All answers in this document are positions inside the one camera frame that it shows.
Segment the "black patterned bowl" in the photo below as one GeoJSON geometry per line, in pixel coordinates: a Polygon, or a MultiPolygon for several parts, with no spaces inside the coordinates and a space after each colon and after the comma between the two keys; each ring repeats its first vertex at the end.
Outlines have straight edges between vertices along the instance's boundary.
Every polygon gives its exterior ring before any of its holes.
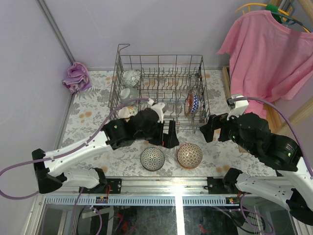
{"type": "Polygon", "coordinates": [[[164,153],[156,147],[146,148],[140,154],[140,163],[147,171],[158,171],[165,163],[164,153]]]}

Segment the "red diamond patterned bowl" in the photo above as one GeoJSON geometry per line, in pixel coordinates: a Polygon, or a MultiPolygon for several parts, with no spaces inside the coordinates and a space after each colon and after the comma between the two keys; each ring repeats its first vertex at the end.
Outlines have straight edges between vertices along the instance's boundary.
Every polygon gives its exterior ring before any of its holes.
{"type": "Polygon", "coordinates": [[[185,100],[185,107],[184,107],[184,114],[186,116],[191,114],[192,106],[193,106],[193,93],[189,92],[185,100]]]}

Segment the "yellow floral bowl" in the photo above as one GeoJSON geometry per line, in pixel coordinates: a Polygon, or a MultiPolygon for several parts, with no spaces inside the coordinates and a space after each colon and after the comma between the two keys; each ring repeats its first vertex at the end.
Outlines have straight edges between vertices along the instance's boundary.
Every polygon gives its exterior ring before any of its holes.
{"type": "Polygon", "coordinates": [[[130,120],[131,117],[137,114],[137,109],[134,106],[126,106],[118,111],[118,117],[125,119],[126,122],[130,120]]]}

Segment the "grey dotted bowl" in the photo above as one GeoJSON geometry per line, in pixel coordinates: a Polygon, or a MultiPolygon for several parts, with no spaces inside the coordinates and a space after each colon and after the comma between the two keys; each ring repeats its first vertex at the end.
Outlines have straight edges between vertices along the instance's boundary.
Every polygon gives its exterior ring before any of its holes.
{"type": "Polygon", "coordinates": [[[135,88],[124,88],[119,95],[121,103],[124,104],[129,100],[137,99],[139,97],[139,91],[135,88]]]}

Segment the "blue zigzag bowl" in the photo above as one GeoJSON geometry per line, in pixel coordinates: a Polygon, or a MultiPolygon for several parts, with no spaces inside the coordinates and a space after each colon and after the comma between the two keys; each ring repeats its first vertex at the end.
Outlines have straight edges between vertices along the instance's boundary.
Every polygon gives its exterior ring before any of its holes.
{"type": "Polygon", "coordinates": [[[191,114],[195,114],[199,108],[199,98],[196,94],[192,94],[191,114]]]}

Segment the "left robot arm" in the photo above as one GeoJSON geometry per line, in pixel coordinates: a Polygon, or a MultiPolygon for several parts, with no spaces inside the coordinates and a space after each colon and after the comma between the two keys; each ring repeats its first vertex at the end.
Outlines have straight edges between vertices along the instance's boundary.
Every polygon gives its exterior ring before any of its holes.
{"type": "Polygon", "coordinates": [[[147,108],[129,120],[111,120],[93,136],[64,148],[49,152],[40,148],[34,150],[32,159],[39,193],[51,193],[63,186],[86,188],[96,193],[104,192],[107,179],[103,170],[96,167],[75,170],[72,166],[103,152],[131,146],[138,140],[169,149],[178,146],[175,121],[169,121],[168,133],[163,132],[164,124],[155,110],[147,108]]]}

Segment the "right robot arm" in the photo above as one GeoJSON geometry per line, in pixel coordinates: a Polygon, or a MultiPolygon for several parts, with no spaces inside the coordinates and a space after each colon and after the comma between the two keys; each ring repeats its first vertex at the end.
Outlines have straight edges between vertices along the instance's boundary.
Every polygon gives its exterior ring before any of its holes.
{"type": "Polygon", "coordinates": [[[233,141],[266,166],[284,176],[291,187],[256,179],[239,169],[230,168],[223,178],[228,193],[236,190],[256,194],[285,208],[298,221],[313,224],[313,177],[305,164],[299,145],[287,136],[271,132],[268,121],[253,113],[239,117],[211,115],[200,127],[207,143],[220,130],[220,142],[233,141]]]}

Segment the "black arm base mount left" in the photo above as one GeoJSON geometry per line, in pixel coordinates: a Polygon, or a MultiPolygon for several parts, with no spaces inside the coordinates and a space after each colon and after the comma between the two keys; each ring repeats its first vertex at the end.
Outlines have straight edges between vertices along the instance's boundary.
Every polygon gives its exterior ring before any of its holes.
{"type": "Polygon", "coordinates": [[[84,194],[120,194],[122,189],[122,179],[111,178],[107,179],[105,185],[99,184],[94,188],[84,188],[82,193],[84,194]]]}

